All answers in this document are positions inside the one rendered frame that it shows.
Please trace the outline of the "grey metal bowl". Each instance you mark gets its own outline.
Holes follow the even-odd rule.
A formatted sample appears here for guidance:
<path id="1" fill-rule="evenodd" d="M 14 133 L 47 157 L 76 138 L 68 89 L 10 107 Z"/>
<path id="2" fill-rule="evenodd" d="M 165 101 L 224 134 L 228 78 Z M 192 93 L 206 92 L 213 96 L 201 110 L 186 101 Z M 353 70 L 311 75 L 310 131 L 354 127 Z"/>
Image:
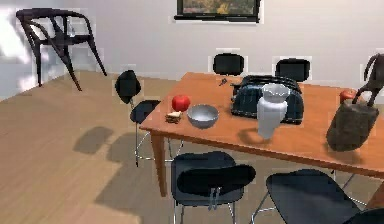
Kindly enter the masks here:
<path id="1" fill-rule="evenodd" d="M 207 104 L 198 104 L 187 110 L 188 121 L 199 129 L 211 128 L 219 117 L 218 110 Z"/>

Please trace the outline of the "red apple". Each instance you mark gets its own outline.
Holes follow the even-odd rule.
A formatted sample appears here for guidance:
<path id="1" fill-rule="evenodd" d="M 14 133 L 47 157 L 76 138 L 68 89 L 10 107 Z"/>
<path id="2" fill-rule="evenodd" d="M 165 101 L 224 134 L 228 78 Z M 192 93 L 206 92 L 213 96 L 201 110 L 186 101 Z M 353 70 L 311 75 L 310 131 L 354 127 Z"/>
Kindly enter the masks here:
<path id="1" fill-rule="evenodd" d="M 351 102 L 351 101 L 355 98 L 355 95 L 356 95 L 356 91 L 353 90 L 353 89 L 346 89 L 346 90 L 343 90 L 343 91 L 339 94 L 340 102 L 341 102 L 341 103 L 344 103 L 344 102 Z"/>
<path id="2" fill-rule="evenodd" d="M 172 108 L 179 112 L 184 112 L 188 109 L 190 105 L 190 99 L 186 95 L 177 95 L 172 99 Z"/>

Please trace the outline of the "sliced bread sandwich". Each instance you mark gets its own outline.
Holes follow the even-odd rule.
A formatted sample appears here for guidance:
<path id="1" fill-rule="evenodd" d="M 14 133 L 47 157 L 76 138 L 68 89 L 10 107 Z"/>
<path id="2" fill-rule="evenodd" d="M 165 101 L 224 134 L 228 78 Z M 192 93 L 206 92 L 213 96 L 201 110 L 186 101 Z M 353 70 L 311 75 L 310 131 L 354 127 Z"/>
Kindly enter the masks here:
<path id="1" fill-rule="evenodd" d="M 182 112 L 171 112 L 165 116 L 165 119 L 168 123 L 177 124 L 181 120 Z"/>

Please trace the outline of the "brown wooden dining table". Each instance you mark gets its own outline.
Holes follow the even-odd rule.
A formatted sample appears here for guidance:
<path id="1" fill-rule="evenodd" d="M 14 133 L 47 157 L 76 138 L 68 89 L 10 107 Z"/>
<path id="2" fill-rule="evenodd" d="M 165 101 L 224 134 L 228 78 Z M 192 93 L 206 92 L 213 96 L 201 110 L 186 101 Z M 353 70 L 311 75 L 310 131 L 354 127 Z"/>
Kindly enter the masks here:
<path id="1" fill-rule="evenodd" d="M 186 73 L 147 117 L 140 128 L 151 133 L 160 195 L 167 195 L 164 164 L 166 138 L 230 149 L 238 152 L 292 161 L 348 173 L 380 178 L 382 184 L 372 196 L 369 208 L 384 207 L 384 119 L 376 121 L 366 143 L 352 152 L 334 152 L 326 147 L 325 135 L 339 106 L 336 87 L 303 84 L 304 121 L 299 126 L 276 129 L 271 140 L 257 135 L 257 122 L 230 113 L 232 87 L 221 85 L 213 74 Z M 209 104 L 219 111 L 219 119 L 209 129 L 193 127 L 186 116 L 177 124 L 165 121 L 176 95 L 190 98 L 193 105 Z"/>

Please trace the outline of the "black toaster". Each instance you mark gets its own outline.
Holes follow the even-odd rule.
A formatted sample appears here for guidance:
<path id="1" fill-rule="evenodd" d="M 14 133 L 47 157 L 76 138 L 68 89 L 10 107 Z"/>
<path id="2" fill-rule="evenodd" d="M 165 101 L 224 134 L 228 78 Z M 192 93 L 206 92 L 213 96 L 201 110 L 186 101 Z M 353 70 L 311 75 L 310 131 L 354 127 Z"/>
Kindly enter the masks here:
<path id="1" fill-rule="evenodd" d="M 283 84 L 291 90 L 286 99 L 288 107 L 282 122 L 300 125 L 304 113 L 302 92 L 295 80 L 286 77 L 248 75 L 240 84 L 232 83 L 231 113 L 241 117 L 257 118 L 257 103 L 262 97 L 262 87 L 268 83 Z"/>

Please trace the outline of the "black dining chair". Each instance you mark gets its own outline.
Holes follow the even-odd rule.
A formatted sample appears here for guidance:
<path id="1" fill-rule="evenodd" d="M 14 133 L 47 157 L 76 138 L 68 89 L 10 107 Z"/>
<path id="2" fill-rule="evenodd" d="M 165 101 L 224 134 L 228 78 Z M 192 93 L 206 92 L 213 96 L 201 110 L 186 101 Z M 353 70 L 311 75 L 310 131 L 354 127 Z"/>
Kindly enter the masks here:
<path id="1" fill-rule="evenodd" d="M 286 77 L 296 82 L 304 82 L 309 78 L 310 62 L 306 59 L 287 58 L 276 64 L 275 75 Z"/>
<path id="2" fill-rule="evenodd" d="M 211 211 L 221 205 L 228 206 L 232 224 L 237 224 L 236 202 L 255 176 L 252 166 L 237 164 L 223 151 L 177 155 L 171 162 L 172 224 L 184 224 L 186 207 Z"/>
<path id="3" fill-rule="evenodd" d="M 129 118 L 135 124 L 135 163 L 136 166 L 139 166 L 140 159 L 151 160 L 151 157 L 141 156 L 139 153 L 139 149 L 149 135 L 149 132 L 142 139 L 139 139 L 138 126 L 145 121 L 160 101 L 142 100 L 139 103 L 134 102 L 134 97 L 141 91 L 141 83 L 133 70 L 124 71 L 118 76 L 115 82 L 115 91 L 120 100 L 131 107 Z"/>
<path id="4" fill-rule="evenodd" d="M 213 71 L 220 75 L 238 76 L 244 71 L 244 57 L 232 53 L 217 54 L 213 59 Z"/>
<path id="5" fill-rule="evenodd" d="M 285 224 L 384 224 L 384 207 L 361 210 L 327 174 L 316 169 L 275 173 L 249 224 L 264 212 L 267 196 Z"/>

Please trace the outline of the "white ceramic jug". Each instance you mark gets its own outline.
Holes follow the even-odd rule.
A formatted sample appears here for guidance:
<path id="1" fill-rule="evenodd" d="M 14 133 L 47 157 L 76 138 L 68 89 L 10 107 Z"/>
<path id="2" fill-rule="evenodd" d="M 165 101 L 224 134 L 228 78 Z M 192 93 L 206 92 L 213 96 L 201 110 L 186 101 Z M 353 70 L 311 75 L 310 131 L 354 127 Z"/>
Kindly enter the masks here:
<path id="1" fill-rule="evenodd" d="M 258 134 L 270 139 L 287 112 L 286 99 L 290 89 L 283 84 L 268 83 L 262 87 L 262 97 L 257 104 Z"/>

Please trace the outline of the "framed landscape picture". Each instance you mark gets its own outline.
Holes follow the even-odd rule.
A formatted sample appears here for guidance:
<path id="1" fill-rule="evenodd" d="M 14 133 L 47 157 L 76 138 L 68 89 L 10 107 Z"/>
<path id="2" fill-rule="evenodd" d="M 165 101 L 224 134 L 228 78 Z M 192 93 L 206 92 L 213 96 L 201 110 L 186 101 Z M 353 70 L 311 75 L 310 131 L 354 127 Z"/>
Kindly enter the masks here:
<path id="1" fill-rule="evenodd" d="M 177 0 L 175 20 L 260 21 L 261 0 Z"/>

